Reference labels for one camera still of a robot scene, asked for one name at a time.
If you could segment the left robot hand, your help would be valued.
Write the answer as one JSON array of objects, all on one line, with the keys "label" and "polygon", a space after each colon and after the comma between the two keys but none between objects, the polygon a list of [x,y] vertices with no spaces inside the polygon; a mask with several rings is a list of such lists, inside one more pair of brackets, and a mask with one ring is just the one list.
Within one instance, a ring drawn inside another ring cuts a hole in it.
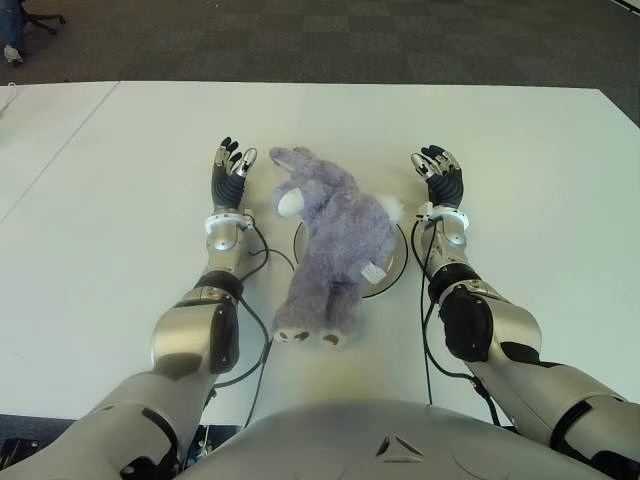
[{"label": "left robot hand", "polygon": [[257,150],[242,152],[237,140],[225,137],[215,151],[211,176],[213,211],[238,210],[249,171],[257,160]]}]

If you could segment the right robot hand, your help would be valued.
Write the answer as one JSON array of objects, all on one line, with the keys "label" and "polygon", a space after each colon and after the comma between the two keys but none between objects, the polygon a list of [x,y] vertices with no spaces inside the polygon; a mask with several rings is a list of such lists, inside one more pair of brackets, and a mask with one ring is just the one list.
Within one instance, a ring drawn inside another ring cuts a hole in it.
[{"label": "right robot hand", "polygon": [[464,195],[462,169],[453,154],[437,145],[411,154],[416,172],[424,179],[434,206],[458,208]]}]

